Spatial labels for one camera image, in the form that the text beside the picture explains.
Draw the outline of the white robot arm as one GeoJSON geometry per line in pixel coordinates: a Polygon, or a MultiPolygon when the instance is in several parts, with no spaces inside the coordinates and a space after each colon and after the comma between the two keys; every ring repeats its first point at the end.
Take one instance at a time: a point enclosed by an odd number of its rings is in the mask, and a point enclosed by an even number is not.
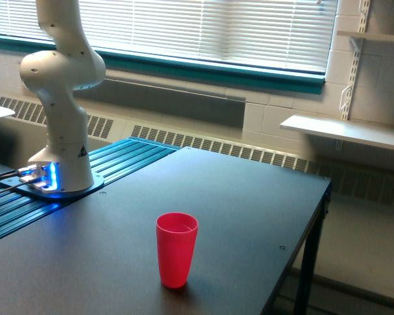
{"type": "Polygon", "coordinates": [[[44,194],[86,190],[94,184],[87,113],[76,104],[74,91],[99,85],[106,66],[85,36],[78,1],[35,5],[39,27],[56,48],[29,54],[20,64],[22,82],[37,95],[47,118],[47,144],[28,160],[42,168],[34,187],[44,194]]]}

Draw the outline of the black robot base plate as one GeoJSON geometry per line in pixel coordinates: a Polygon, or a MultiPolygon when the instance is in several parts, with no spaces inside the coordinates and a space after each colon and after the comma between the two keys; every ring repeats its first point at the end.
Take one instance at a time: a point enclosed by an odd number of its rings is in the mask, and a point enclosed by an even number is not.
{"type": "Polygon", "coordinates": [[[21,184],[21,186],[15,188],[15,191],[31,198],[51,201],[78,200],[82,197],[92,194],[104,186],[104,177],[98,175],[96,172],[93,172],[93,180],[94,183],[92,186],[76,192],[42,192],[34,188],[31,184],[20,182],[18,177],[10,177],[0,180],[0,188],[9,188],[21,184]]]}

